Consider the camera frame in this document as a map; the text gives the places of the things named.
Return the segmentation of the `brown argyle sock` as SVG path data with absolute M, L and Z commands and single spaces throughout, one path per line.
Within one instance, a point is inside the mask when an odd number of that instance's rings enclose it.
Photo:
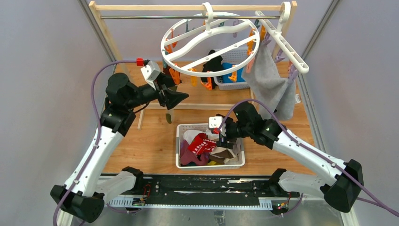
M 166 76 L 168 76 L 168 77 L 170 77 L 172 79 L 173 86 L 170 87 L 169 89 L 171 89 L 173 91 L 176 91 L 177 90 L 177 86 L 176 86 L 176 84 L 175 84 L 175 82 L 174 82 L 174 80 L 172 78 L 171 73 L 170 73 L 170 66 L 167 65 L 166 63 L 163 63 L 163 73 Z M 172 124 L 173 119 L 174 119 L 174 110 L 167 110 L 165 116 L 166 116 L 167 123 L 168 124 Z

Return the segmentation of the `red patterned sock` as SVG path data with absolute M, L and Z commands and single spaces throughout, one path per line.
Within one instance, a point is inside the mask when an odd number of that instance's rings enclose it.
M 196 155 L 212 152 L 216 147 L 216 141 L 208 138 L 206 133 L 199 133 L 189 144 L 188 150 Z

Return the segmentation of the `purple striped sock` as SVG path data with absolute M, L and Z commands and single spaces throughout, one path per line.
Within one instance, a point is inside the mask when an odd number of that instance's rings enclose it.
M 179 162 L 182 166 L 204 166 L 209 162 L 209 153 L 202 153 L 197 156 L 188 150 L 188 142 L 183 140 L 180 144 Z

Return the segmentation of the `round white clip hanger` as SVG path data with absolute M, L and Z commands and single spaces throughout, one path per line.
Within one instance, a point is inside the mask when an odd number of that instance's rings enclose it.
M 217 11 L 205 2 L 202 12 L 194 16 L 238 16 Z M 261 34 L 250 19 L 182 19 L 164 34 L 160 50 L 164 63 L 172 70 L 195 77 L 216 77 L 237 71 L 255 57 L 261 44 Z M 247 58 L 230 69 L 205 73 L 194 68 L 239 47 L 247 48 Z M 208 55 L 210 50 L 216 52 Z

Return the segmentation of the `pink clothespin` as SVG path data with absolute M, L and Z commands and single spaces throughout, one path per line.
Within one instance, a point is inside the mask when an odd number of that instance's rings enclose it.
M 245 69 L 246 73 L 251 73 L 254 61 L 255 61 L 255 57 L 252 58 L 252 60 L 246 65 L 246 69 Z

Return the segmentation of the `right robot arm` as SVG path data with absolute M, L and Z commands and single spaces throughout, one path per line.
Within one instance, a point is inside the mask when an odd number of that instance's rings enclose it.
M 334 209 L 348 213 L 357 200 L 363 185 L 361 164 L 351 159 L 333 157 L 301 140 L 276 119 L 263 119 L 256 107 L 247 100 L 231 109 L 237 119 L 217 114 L 210 117 L 208 127 L 219 135 L 220 147 L 231 148 L 238 138 L 251 138 L 255 143 L 274 149 L 295 159 L 314 175 L 298 174 L 277 169 L 272 174 L 269 190 L 275 196 L 285 192 L 299 192 L 323 198 Z

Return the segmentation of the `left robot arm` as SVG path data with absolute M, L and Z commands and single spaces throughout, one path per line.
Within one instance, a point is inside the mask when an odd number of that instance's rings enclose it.
M 172 90 L 174 85 L 173 79 L 163 73 L 158 73 L 153 86 L 136 86 L 124 73 L 115 73 L 108 79 L 105 109 L 97 115 L 97 131 L 87 152 L 66 182 L 53 186 L 50 192 L 59 209 L 84 223 L 92 223 L 118 195 L 144 190 L 143 172 L 132 167 L 123 168 L 103 183 L 99 183 L 99 178 L 136 118 L 136 107 L 158 100 L 160 106 L 170 110 L 188 98 L 187 93 Z

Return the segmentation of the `straight white clip hanger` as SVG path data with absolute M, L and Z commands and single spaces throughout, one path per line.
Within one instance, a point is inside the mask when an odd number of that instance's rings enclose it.
M 267 33 L 275 41 L 276 45 L 282 50 L 287 56 L 289 61 L 295 66 L 301 74 L 307 74 L 309 72 L 309 66 L 297 53 L 297 51 L 289 44 L 286 40 L 284 33 L 289 28 L 292 21 L 293 15 L 297 9 L 296 1 L 284 1 L 280 6 L 276 6 L 276 11 L 279 12 L 278 24 L 275 27 L 268 19 L 259 19 L 263 27 L 265 27 Z

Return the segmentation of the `orange clothespin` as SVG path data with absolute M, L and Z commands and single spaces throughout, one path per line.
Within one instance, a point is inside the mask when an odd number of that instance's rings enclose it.
M 201 77 L 201 84 L 207 89 L 207 90 L 212 90 L 213 87 L 213 82 L 211 77 Z

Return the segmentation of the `white front basket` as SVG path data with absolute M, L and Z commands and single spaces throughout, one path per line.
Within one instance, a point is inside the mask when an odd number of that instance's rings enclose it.
M 239 145 L 234 146 L 234 151 L 237 153 L 237 161 L 229 161 L 224 165 L 204 165 L 204 166 L 182 166 L 180 163 L 180 144 L 183 141 L 184 133 L 188 130 L 206 131 L 208 129 L 207 123 L 194 124 L 179 124 L 176 128 L 176 167 L 183 171 L 201 171 L 201 170 L 231 170 L 242 167 L 245 160 L 245 152 L 242 139 L 239 139 Z

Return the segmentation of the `white basket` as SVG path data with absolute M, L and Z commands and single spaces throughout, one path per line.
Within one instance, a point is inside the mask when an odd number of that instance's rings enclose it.
M 238 65 L 247 58 L 247 48 L 245 47 L 236 48 L 234 50 L 222 54 L 221 57 L 223 58 L 222 63 L 231 63 L 233 65 Z M 214 80 L 219 89 L 223 91 L 249 88 L 246 81 L 239 83 L 222 83 L 221 76 L 215 77 Z
M 234 151 L 237 153 L 237 161 L 229 161 L 224 165 L 204 165 L 204 166 L 182 166 L 180 163 L 180 144 L 183 141 L 184 133 L 188 130 L 206 131 L 208 129 L 207 123 L 194 124 L 179 124 L 176 128 L 176 167 L 183 171 L 201 171 L 201 170 L 231 170 L 242 167 L 245 160 L 245 152 L 242 139 L 239 139 L 239 145 L 234 146 Z

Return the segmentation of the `black cloth on basket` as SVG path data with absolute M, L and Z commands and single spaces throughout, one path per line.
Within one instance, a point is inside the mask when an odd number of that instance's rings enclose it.
M 213 53 L 215 53 L 215 52 L 216 52 L 216 51 L 212 49 L 212 50 L 209 51 L 208 55 L 211 55 L 211 54 L 213 54 Z M 223 61 L 223 58 L 222 58 L 221 56 L 217 56 L 217 57 L 215 57 L 215 58 L 209 60 L 207 63 L 205 63 L 205 64 L 203 65 L 203 70 L 202 70 L 202 72 L 203 72 L 203 73 L 205 73 L 205 72 L 207 72 L 207 71 L 210 71 L 210 72 L 217 72 L 217 71 L 222 71 L 222 70 L 224 70 L 224 68 L 223 68 L 223 66 L 222 66 L 222 61 Z M 203 83 L 206 84 L 206 83 L 207 83 L 207 78 L 201 77 L 201 82 L 203 82 Z M 212 89 L 215 89 L 216 83 L 215 83 L 215 80 L 214 80 L 213 77 L 211 78 L 211 82 L 212 82 Z

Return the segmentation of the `blue cloth in basket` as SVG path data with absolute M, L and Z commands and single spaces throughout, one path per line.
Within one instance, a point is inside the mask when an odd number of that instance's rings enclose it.
M 231 63 L 222 63 L 222 66 L 224 69 L 230 69 L 230 68 L 234 67 L 235 65 L 233 65 Z M 245 80 L 242 78 L 242 71 L 243 71 L 243 69 L 240 68 L 237 71 L 234 71 L 232 73 L 228 73 L 228 74 L 221 76 L 222 83 L 245 82 Z

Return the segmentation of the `grey towel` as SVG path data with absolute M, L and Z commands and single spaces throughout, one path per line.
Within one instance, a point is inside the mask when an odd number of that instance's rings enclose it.
M 265 104 L 280 121 L 293 117 L 296 84 L 280 76 L 267 44 L 260 44 L 250 72 L 241 76 L 252 89 L 255 98 Z

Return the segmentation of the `white back basket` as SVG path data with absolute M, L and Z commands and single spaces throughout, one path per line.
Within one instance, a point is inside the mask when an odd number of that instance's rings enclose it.
M 231 63 L 233 65 L 238 65 L 247 58 L 247 48 L 245 47 L 236 48 L 234 50 L 222 54 L 221 57 L 223 58 L 222 63 Z M 219 89 L 223 91 L 249 88 L 246 81 L 239 83 L 222 83 L 221 76 L 215 77 L 214 80 Z

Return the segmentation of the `metal rack rod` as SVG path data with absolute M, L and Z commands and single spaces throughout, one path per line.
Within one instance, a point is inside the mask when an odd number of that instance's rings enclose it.
M 280 16 L 100 16 L 101 19 L 279 19 Z

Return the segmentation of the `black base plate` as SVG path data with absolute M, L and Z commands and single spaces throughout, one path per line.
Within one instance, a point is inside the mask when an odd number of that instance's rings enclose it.
M 269 182 L 269 176 L 157 175 L 144 176 L 141 189 L 129 190 L 110 204 L 133 208 L 272 210 L 279 202 L 300 197 Z

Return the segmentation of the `wooden drying rack frame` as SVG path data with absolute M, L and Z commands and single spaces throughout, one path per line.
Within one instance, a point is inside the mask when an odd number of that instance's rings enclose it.
M 98 5 L 94 0 L 88 5 L 101 34 L 104 36 L 105 42 L 109 46 L 113 57 L 116 60 L 122 60 L 120 51 L 105 23 L 106 19 L 101 19 L 103 11 L 198 11 L 202 12 L 201 5 Z M 214 5 L 217 11 L 231 12 L 239 16 L 279 16 L 276 11 L 278 5 Z M 278 19 L 269 19 L 276 27 Z M 277 55 L 280 48 L 276 45 L 273 56 Z

